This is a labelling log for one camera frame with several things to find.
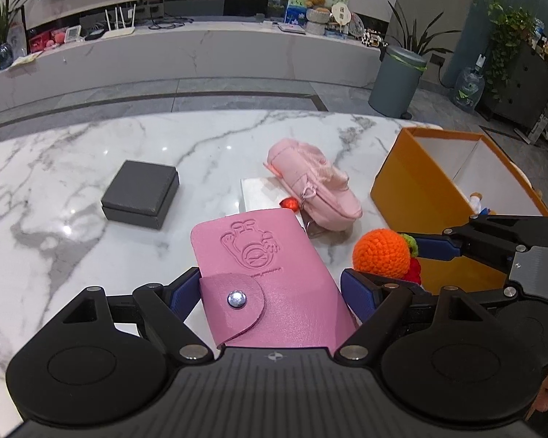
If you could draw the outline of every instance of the embossed cartoon character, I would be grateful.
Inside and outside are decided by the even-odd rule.
[[[231,224],[231,231],[221,236],[221,243],[237,263],[252,270],[269,265],[280,250],[272,232],[261,231],[251,219]]]

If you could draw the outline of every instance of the pink mini backpack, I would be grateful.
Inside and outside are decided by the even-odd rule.
[[[349,176],[330,164],[316,146],[284,138],[270,148],[264,166],[329,231],[345,231],[363,214],[347,186]]]

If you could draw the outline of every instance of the trash can lid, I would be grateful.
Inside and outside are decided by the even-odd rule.
[[[422,56],[419,56],[415,52],[409,51],[408,49],[394,46],[393,44],[390,44],[386,48],[386,52],[392,56],[403,59],[408,64],[411,64],[412,66],[417,68],[425,68],[427,65],[427,61]]]

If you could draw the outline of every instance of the marble table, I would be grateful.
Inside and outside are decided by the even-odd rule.
[[[0,143],[0,436],[20,422],[4,383],[13,354],[80,290],[129,294],[167,284],[196,265],[189,234],[236,214],[240,178],[267,176],[262,162],[282,137],[317,145],[351,176],[364,216],[350,234],[314,240],[335,280],[354,243],[385,226],[369,197],[402,126],[328,112],[223,111],[145,115],[74,125]],[[108,222],[100,198],[126,159],[174,165],[180,189],[161,231]],[[200,304],[187,324],[213,345]]]

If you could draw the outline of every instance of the pink pouch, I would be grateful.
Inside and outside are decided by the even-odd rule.
[[[290,209],[236,214],[196,225],[191,243],[217,347],[328,347],[356,323]],[[235,309],[228,295],[241,291]]]
[[[321,227],[345,231],[363,211],[339,171],[313,145],[285,138],[270,148],[265,166]]]

